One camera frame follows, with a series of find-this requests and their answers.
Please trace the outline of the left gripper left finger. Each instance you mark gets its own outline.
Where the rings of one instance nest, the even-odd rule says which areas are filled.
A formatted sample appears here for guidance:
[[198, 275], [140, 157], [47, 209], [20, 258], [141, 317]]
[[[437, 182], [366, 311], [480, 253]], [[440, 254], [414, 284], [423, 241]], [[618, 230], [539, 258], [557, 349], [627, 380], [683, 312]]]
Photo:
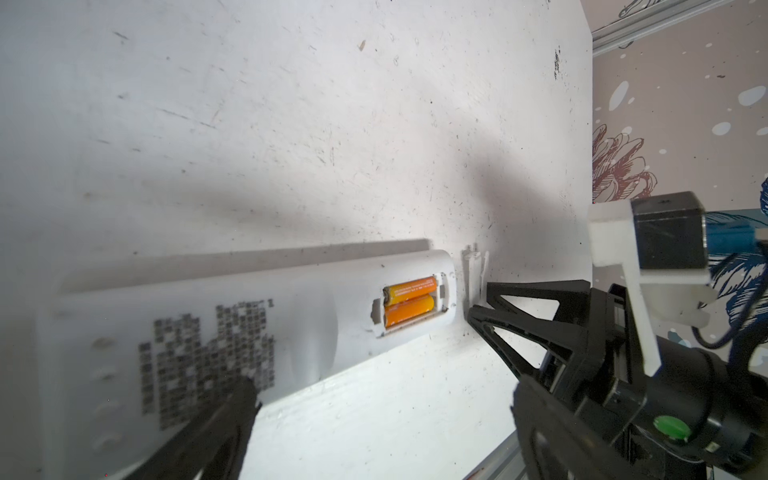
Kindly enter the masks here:
[[198, 414], [128, 477], [237, 479], [262, 407], [258, 393], [250, 378], [238, 378], [230, 393]]

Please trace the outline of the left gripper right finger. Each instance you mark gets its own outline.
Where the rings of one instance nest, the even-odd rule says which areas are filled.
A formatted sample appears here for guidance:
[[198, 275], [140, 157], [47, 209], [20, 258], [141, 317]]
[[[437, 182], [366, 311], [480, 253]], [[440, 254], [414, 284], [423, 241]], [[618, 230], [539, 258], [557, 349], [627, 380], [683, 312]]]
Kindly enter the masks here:
[[521, 375], [511, 411], [530, 479], [652, 479], [654, 452], [632, 439], [644, 399], [616, 382], [602, 403], [571, 411], [537, 380]]

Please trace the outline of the white remote control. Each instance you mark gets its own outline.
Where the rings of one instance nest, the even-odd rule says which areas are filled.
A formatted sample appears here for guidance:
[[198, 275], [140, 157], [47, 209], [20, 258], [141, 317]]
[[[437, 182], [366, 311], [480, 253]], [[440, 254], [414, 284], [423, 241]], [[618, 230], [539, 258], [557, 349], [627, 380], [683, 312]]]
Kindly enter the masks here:
[[[387, 330], [383, 289], [430, 276], [434, 310]], [[442, 250], [62, 295], [37, 316], [43, 473], [117, 473], [240, 377], [271, 403], [452, 322], [458, 306]]]

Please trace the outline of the white battery compartment cover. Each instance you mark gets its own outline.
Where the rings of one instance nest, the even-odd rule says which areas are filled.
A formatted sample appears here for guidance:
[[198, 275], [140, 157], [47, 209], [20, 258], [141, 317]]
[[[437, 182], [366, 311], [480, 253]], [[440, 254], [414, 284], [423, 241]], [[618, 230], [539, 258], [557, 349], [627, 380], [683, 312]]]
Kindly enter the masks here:
[[481, 250], [477, 244], [468, 246], [462, 252], [462, 263], [467, 306], [481, 304], [487, 283], [489, 252]]

